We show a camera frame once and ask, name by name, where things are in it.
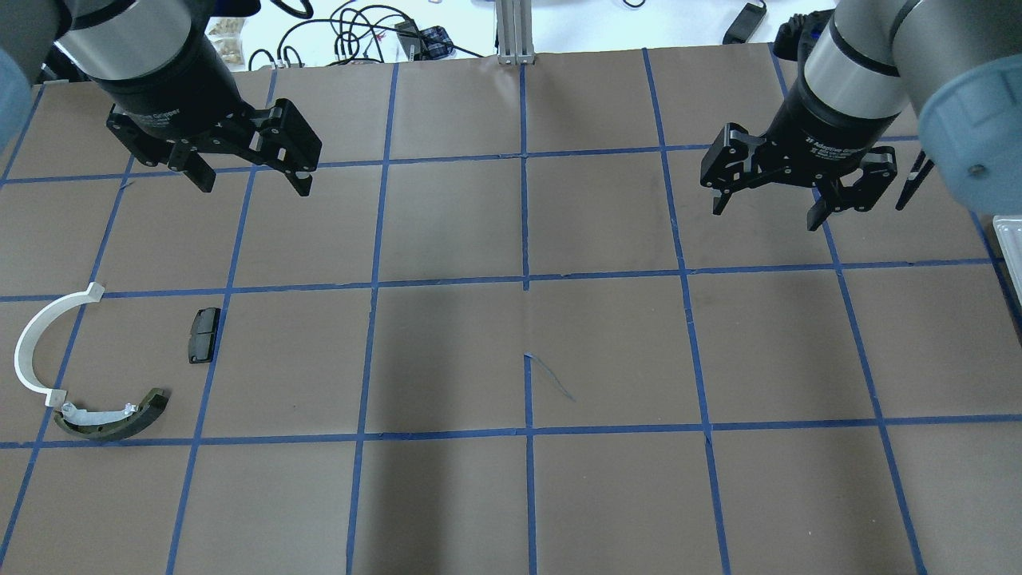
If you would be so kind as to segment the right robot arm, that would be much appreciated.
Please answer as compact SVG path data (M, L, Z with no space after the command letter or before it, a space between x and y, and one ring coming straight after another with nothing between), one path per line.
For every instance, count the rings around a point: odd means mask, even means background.
M953 199L989 215L1020 212L1018 1L840 1L793 16L774 55L794 84L762 135L729 123L700 165L722 215L735 193L770 183L810 187L817 230L836 212L868 212L897 177L879 145L912 108L923 177L938 171Z

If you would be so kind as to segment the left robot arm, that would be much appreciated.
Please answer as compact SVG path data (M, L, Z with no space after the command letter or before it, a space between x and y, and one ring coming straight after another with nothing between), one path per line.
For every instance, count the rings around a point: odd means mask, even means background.
M53 49L110 98L106 127L134 159L211 192L207 154L273 169L311 191L321 139L295 103L256 109L205 33L212 1L4 1L2 142L28 119L30 87Z

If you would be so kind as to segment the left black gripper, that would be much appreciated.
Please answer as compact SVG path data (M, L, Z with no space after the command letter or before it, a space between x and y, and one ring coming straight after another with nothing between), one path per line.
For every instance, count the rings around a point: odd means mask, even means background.
M242 99L234 77L200 32L160 68L108 80L113 107L106 127L140 163L183 174L201 192L216 182L204 154L227 154L281 173L310 196L323 143L293 101L269 109Z

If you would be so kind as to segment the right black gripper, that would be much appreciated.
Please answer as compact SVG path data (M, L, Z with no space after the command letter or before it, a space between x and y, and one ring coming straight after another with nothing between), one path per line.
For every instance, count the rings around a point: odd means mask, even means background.
M700 183L715 194L712 214L722 215L733 194L766 183L817 189L808 232L834 212L872 210L897 175L894 147L876 146L894 119L841 113L806 84L794 85L762 136L723 126L700 163Z

